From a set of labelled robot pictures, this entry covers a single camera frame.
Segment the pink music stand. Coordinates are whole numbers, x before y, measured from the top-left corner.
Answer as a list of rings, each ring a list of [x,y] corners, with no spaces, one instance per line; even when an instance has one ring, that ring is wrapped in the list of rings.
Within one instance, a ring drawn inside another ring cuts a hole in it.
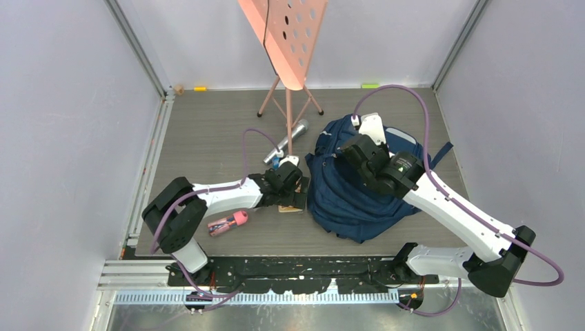
[[[286,119],[287,149],[292,154],[291,131],[308,105],[313,104],[319,115],[324,114],[306,79],[328,1],[238,0],[238,4],[276,75],[257,116],[263,115],[270,101],[274,102]]]

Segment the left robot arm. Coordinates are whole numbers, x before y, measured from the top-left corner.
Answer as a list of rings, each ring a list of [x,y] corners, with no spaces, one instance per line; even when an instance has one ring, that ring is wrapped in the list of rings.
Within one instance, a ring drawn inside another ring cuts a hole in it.
[[[231,210],[273,205],[304,209],[309,181],[291,161],[277,169],[213,185],[177,177],[143,209],[141,218],[154,236],[154,249],[173,256],[193,284],[204,285],[210,280],[212,268],[194,238],[202,220]]]

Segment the small wooden block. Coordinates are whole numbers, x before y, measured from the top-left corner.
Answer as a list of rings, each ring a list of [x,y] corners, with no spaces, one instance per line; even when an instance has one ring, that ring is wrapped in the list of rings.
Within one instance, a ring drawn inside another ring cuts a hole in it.
[[[177,96],[181,96],[185,92],[184,86],[181,84],[177,84],[177,85],[173,86],[173,90]]]

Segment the navy blue student backpack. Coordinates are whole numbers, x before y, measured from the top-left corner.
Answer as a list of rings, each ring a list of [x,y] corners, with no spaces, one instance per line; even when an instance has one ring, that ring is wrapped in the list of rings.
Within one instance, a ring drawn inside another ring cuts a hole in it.
[[[356,134],[350,115],[329,122],[320,132],[314,152],[305,156],[310,171],[306,205],[325,231],[363,243],[420,210],[364,185],[340,150]]]

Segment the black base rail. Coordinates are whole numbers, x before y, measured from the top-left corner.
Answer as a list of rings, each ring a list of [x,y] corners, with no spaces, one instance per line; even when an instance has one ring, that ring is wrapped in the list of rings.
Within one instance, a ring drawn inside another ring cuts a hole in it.
[[[382,256],[211,257],[191,277],[219,294],[321,294],[330,285],[340,294],[373,294],[439,281],[436,274],[417,276],[404,263]]]

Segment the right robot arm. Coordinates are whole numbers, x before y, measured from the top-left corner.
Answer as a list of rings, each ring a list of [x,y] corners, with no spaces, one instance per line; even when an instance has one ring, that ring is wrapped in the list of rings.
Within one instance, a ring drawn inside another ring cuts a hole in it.
[[[467,279],[492,297],[506,295],[536,238],[532,229],[489,217],[427,172],[419,157],[392,154],[365,134],[349,139],[341,153],[368,189],[420,209],[465,243],[462,248],[416,244],[405,249],[406,256],[393,266],[398,280],[411,283],[419,275],[441,274]]]

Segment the silver microphone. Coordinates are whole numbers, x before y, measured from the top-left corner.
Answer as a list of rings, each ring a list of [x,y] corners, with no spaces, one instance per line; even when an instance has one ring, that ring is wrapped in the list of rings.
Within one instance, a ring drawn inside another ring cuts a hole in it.
[[[299,120],[295,126],[292,128],[291,137],[294,141],[309,129],[309,123],[306,119]],[[289,138],[284,137],[278,144],[276,148],[273,148],[268,155],[264,158],[263,163],[265,165],[270,165],[275,158],[283,158],[286,154],[286,148],[289,144]]]

